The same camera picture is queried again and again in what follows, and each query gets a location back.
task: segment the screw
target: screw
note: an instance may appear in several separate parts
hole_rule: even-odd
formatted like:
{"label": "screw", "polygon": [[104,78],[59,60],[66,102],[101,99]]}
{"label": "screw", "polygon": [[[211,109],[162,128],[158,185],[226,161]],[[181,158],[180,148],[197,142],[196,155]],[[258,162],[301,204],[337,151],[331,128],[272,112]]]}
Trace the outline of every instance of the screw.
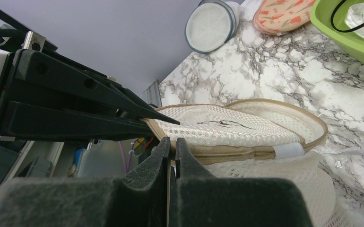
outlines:
{"label": "screw", "polygon": [[40,51],[40,45],[39,44],[32,44],[32,50]]}

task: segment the white wall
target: white wall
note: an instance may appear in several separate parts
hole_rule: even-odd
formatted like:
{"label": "white wall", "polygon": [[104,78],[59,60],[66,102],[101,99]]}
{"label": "white wall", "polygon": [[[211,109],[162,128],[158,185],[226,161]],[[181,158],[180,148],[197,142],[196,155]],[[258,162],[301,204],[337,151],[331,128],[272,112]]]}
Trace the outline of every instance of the white wall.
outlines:
{"label": "white wall", "polygon": [[191,52],[183,30],[199,2],[0,0],[0,9],[48,38],[60,54],[140,95]]}

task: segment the marble pattern table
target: marble pattern table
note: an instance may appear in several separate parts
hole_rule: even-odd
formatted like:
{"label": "marble pattern table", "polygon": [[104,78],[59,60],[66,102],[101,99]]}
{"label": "marble pattern table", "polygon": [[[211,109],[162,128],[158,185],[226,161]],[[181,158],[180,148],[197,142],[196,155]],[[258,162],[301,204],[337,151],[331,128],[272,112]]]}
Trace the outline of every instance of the marble pattern table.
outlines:
{"label": "marble pattern table", "polygon": [[[163,106],[275,99],[319,115],[328,147],[364,149],[364,65],[311,24],[283,36],[260,34],[251,23],[260,3],[242,4],[235,38],[209,55],[193,52],[160,84]],[[364,154],[325,157],[321,167],[364,226]]]}

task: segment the white elastic band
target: white elastic band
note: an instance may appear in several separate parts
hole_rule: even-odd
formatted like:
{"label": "white elastic band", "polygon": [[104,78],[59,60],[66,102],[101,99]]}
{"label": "white elastic band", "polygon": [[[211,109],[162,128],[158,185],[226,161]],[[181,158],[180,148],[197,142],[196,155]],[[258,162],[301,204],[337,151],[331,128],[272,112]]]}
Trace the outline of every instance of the white elastic band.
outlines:
{"label": "white elastic band", "polygon": [[275,151],[275,159],[283,159],[288,157],[296,157],[304,155],[303,146],[300,143],[288,143],[273,146]]}

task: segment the screw hole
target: screw hole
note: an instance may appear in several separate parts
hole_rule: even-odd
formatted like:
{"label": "screw hole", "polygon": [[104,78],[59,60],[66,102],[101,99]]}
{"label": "screw hole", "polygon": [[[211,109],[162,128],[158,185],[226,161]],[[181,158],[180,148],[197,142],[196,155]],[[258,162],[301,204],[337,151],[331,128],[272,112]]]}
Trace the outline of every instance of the screw hole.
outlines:
{"label": "screw hole", "polygon": [[93,80],[92,78],[85,79],[85,87],[89,89],[94,89],[97,87],[97,82],[95,82],[95,80]]}
{"label": "screw hole", "polygon": [[36,71],[40,75],[45,75],[48,72],[48,66],[44,63],[39,63],[36,65]]}

